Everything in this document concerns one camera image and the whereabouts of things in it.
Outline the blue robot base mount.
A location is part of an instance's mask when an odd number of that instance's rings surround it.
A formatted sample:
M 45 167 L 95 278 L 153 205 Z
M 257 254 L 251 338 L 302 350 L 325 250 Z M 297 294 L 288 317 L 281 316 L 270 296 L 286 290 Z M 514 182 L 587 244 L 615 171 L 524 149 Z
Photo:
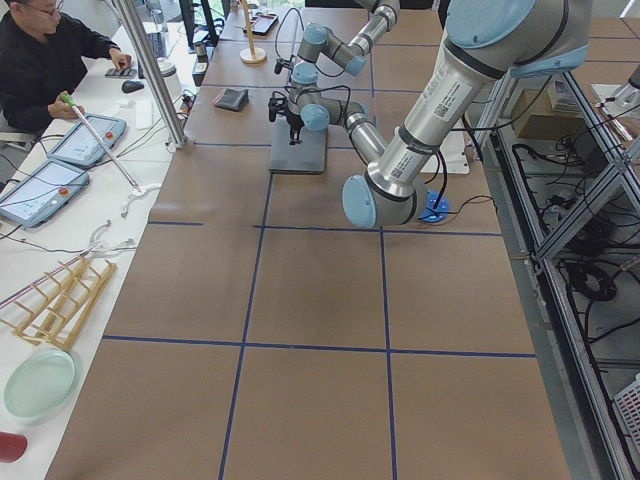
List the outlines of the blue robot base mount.
M 440 223 L 451 215 L 450 203 L 446 196 L 439 196 L 433 190 L 427 191 L 425 208 L 418 216 L 418 219 L 425 223 Z

